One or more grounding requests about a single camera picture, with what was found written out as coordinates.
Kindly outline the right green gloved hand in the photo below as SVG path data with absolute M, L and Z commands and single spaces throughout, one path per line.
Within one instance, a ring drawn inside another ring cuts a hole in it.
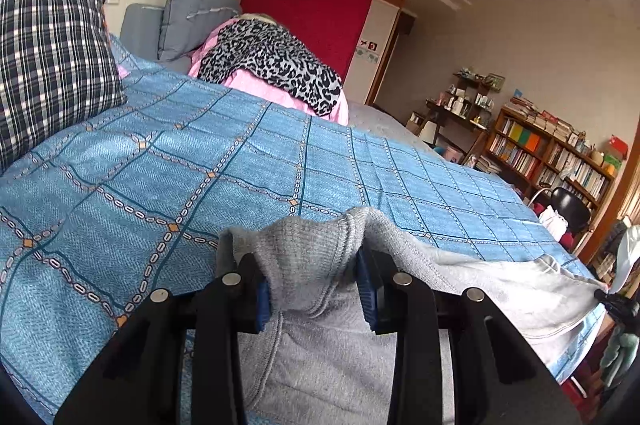
M 612 332 L 600 360 L 601 381 L 605 389 L 612 389 L 620 385 L 634 363 L 638 350 L 638 325 L 619 324 Z

